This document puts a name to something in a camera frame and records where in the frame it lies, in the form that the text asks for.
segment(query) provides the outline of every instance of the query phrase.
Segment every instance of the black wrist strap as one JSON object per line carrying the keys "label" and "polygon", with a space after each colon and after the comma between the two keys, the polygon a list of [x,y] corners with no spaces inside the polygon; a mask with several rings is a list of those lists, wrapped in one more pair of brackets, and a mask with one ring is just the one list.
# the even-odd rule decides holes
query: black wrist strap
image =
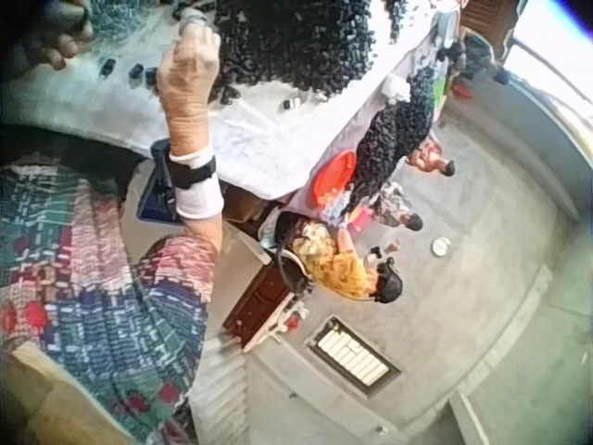
{"label": "black wrist strap", "polygon": [[191,169],[189,165],[178,164],[170,160],[169,139],[156,141],[150,147],[150,152],[156,163],[159,181],[163,188],[170,189],[168,192],[170,196],[174,196],[173,187],[188,190],[193,184],[206,181],[216,172],[216,158],[214,157],[209,163],[197,169]]}
{"label": "black wrist strap", "polygon": [[190,168],[189,165],[178,164],[169,159],[167,163],[171,182],[176,188],[188,190],[193,184],[198,184],[210,179],[216,172],[216,158],[212,159],[202,167]]}

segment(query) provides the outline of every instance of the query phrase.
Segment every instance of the brown wooden furniture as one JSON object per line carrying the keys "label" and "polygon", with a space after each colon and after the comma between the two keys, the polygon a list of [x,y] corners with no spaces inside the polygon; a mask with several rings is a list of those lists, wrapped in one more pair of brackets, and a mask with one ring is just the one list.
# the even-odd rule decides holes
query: brown wooden furniture
{"label": "brown wooden furniture", "polygon": [[519,0],[470,0],[461,11],[461,26],[482,35],[496,57],[505,51],[505,39],[517,23]]}
{"label": "brown wooden furniture", "polygon": [[278,268],[273,264],[263,266],[222,326],[240,337],[244,347],[289,292]]}

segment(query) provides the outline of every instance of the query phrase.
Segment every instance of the stair step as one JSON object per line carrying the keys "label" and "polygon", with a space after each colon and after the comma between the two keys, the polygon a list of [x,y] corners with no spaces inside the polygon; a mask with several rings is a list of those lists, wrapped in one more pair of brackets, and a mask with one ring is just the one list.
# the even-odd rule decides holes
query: stair step
{"label": "stair step", "polygon": [[251,436],[249,434],[249,428],[246,429],[241,436],[235,439],[234,442],[230,443],[229,445],[250,445],[251,443]]}
{"label": "stair step", "polygon": [[244,382],[236,383],[218,400],[215,400],[209,406],[196,405],[196,414],[200,419],[211,419],[214,414],[221,410],[222,407],[240,397],[246,397],[246,388]]}
{"label": "stair step", "polygon": [[197,375],[218,368],[219,366],[223,366],[226,362],[241,355],[243,355],[243,351],[235,345],[224,348],[223,350],[215,350],[209,354],[204,354],[202,355],[202,359],[197,368]]}
{"label": "stair step", "polygon": [[203,388],[216,384],[224,377],[239,368],[245,367],[245,358],[243,354],[233,357],[228,362],[219,368],[207,369],[205,372],[201,372],[201,368],[197,370],[197,376],[194,380],[194,387]]}
{"label": "stair step", "polygon": [[204,342],[204,347],[202,348],[202,355],[212,350],[223,350],[224,348],[228,348],[232,345],[238,345],[239,343],[240,340],[237,337],[231,337],[226,334],[218,334],[217,336]]}
{"label": "stair step", "polygon": [[199,382],[192,388],[193,396],[198,405],[205,406],[212,403],[237,382],[246,383],[244,368],[237,368],[214,385],[202,387]]}
{"label": "stair step", "polygon": [[228,403],[222,405],[219,410],[211,412],[205,420],[208,421],[208,426],[216,428],[218,424],[224,423],[229,415],[234,412],[244,411],[247,406],[247,393],[239,394]]}
{"label": "stair step", "polygon": [[237,423],[236,427],[235,424],[233,424],[232,428],[226,430],[224,434],[215,438],[215,440],[211,443],[212,445],[228,445],[229,442],[233,442],[235,439],[243,436],[245,431],[247,431],[247,424],[240,425]]}
{"label": "stair step", "polygon": [[224,419],[217,422],[214,426],[208,425],[208,427],[205,428],[206,437],[210,441],[212,441],[213,439],[221,435],[224,431],[232,427],[235,421],[241,421],[242,424],[247,425],[247,414],[245,412],[245,407],[238,407],[237,410],[232,412],[230,415],[224,417]]}

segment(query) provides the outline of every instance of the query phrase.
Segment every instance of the woman in yellow shirt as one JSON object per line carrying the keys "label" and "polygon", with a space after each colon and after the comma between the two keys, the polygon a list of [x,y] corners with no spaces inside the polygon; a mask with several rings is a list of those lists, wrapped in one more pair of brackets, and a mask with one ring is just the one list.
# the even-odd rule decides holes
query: woman in yellow shirt
{"label": "woman in yellow shirt", "polygon": [[332,236],[322,222],[283,212],[275,232],[276,241],[301,260],[313,281],[341,297],[389,303],[401,295],[403,283],[393,259],[376,267],[365,266],[346,229]]}

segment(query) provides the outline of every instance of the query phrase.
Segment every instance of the elderly woman's arm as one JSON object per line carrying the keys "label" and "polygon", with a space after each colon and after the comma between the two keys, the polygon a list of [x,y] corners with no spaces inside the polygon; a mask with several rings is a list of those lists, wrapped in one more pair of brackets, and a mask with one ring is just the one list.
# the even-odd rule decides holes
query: elderly woman's arm
{"label": "elderly woman's arm", "polygon": [[[158,67],[158,93],[169,125],[170,152],[178,159],[212,156],[208,144],[208,96],[219,72],[220,45],[220,36],[211,28],[190,23],[181,41],[167,51]],[[220,193],[218,183],[212,187],[216,188],[213,194]],[[197,197],[198,201],[201,204],[204,197]],[[185,217],[183,222],[191,233],[204,236],[220,251],[220,211],[205,218]]]}

